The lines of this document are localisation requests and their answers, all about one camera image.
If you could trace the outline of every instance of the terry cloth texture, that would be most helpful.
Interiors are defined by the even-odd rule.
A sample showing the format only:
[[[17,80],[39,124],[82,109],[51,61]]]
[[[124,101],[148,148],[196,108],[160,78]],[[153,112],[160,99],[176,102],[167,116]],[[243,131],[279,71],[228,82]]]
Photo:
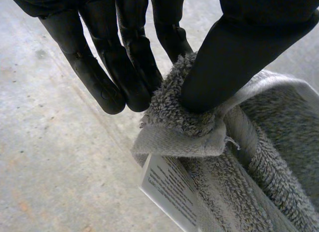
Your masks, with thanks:
[[[261,71],[219,107],[193,114],[179,97],[195,58],[180,57],[155,92],[135,160],[179,158],[197,189],[199,231],[318,232],[319,95]]]

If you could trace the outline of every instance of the towel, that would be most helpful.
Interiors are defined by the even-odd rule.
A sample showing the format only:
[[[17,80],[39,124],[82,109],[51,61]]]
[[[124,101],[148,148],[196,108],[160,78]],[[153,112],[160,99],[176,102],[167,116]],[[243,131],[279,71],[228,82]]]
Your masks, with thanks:
[[[319,94],[263,70],[222,105],[194,114],[179,97],[195,58],[180,57],[155,92],[134,159],[180,160],[197,189],[199,231],[318,232]]]

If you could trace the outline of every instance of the gray towel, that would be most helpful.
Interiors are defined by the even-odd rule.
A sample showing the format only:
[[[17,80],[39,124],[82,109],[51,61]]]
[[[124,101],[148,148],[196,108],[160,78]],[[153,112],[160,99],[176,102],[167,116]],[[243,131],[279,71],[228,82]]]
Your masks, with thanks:
[[[179,96],[195,58],[180,57],[155,92],[135,160],[179,158],[197,189],[200,231],[318,232],[319,95],[261,71],[218,108],[193,114]]]

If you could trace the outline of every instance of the care label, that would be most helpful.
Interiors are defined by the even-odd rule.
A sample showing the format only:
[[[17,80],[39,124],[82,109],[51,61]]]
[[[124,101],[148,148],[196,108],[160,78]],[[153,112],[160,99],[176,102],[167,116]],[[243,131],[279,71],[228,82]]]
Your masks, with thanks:
[[[139,187],[184,232],[197,231],[195,187],[178,159],[149,154]]]

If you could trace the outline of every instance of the floor stain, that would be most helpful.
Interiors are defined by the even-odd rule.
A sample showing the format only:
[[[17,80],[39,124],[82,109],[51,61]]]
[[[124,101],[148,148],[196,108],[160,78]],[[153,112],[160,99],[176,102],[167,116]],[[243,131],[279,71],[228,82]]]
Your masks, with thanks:
[[[91,226],[86,226],[82,232],[94,232],[95,230]]]
[[[35,51],[35,55],[38,59],[42,60],[42,59],[45,59],[47,58],[48,54],[46,53],[46,51],[40,49],[40,50],[37,50]]]

